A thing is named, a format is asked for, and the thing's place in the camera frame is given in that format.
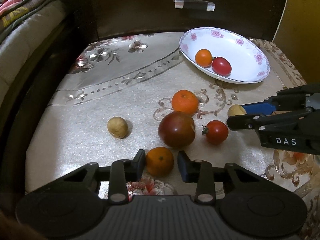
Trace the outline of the tan round fruit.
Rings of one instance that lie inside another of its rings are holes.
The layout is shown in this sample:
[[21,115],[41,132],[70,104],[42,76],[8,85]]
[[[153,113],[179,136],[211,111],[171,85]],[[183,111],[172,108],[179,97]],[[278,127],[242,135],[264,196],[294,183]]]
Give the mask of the tan round fruit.
[[228,110],[228,117],[236,115],[246,115],[247,112],[241,105],[232,105]]

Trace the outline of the small red tomato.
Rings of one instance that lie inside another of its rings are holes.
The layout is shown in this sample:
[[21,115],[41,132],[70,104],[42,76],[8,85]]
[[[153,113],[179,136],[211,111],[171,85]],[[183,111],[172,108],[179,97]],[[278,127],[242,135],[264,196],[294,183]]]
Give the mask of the small red tomato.
[[231,64],[223,57],[213,58],[212,69],[214,72],[222,76],[228,76],[232,71]]
[[207,141],[212,145],[219,145],[228,138],[227,126],[218,120],[208,122],[203,126],[202,135],[206,136]]

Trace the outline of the small orange mandarin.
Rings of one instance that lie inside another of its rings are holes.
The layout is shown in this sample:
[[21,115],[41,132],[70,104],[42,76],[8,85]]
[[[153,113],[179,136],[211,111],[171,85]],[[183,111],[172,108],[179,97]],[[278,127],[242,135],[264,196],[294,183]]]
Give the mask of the small orange mandarin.
[[146,169],[153,177],[167,176],[174,168],[174,156],[166,147],[156,147],[146,154]]

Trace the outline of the small green-brown longan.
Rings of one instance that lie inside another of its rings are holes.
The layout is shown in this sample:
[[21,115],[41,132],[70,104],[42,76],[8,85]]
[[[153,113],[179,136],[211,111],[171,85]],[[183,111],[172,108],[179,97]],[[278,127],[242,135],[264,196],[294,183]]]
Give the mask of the small green-brown longan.
[[123,139],[124,137],[126,137],[129,130],[125,119],[119,116],[113,117],[108,120],[107,129],[113,137],[118,139]]

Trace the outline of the large dark red tomato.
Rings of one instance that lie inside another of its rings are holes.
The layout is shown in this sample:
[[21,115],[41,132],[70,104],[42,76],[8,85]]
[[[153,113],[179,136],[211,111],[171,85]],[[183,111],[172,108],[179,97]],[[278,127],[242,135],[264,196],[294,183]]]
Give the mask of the large dark red tomato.
[[193,118],[183,112],[167,114],[159,124],[160,139],[172,148],[183,148],[195,139],[195,124]]

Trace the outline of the orange mandarin back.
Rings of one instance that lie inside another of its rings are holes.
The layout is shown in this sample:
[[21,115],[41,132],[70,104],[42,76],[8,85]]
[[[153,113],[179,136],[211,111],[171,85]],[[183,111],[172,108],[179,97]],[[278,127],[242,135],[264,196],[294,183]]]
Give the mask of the orange mandarin back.
[[198,110],[199,100],[191,91],[179,90],[172,97],[171,105],[174,111],[194,115]]

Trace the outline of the white floral plate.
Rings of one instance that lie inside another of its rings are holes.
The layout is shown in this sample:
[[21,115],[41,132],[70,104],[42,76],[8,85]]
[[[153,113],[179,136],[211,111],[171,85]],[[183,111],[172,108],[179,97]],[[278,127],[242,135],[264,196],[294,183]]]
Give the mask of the white floral plate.
[[[220,81],[234,84],[259,83],[270,73],[270,64],[258,46],[232,31],[216,27],[199,27],[185,32],[179,40],[180,51],[197,69]],[[206,49],[231,64],[231,73],[223,76],[212,67],[204,68],[195,61],[196,53]]]

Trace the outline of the brown wooden cabinet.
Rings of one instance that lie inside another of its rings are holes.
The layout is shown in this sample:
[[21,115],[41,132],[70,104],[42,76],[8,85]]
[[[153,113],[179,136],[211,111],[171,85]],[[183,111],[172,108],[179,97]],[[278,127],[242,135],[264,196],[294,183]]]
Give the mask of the brown wooden cabinet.
[[307,83],[319,82],[319,0],[287,0],[274,42]]

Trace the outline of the dark wooden drawer cabinet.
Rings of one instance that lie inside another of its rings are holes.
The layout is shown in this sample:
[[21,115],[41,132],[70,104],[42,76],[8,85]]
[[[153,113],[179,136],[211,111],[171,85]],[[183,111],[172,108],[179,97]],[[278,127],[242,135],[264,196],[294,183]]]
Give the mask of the dark wooden drawer cabinet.
[[95,40],[218,27],[271,40],[286,0],[68,0],[73,25]]

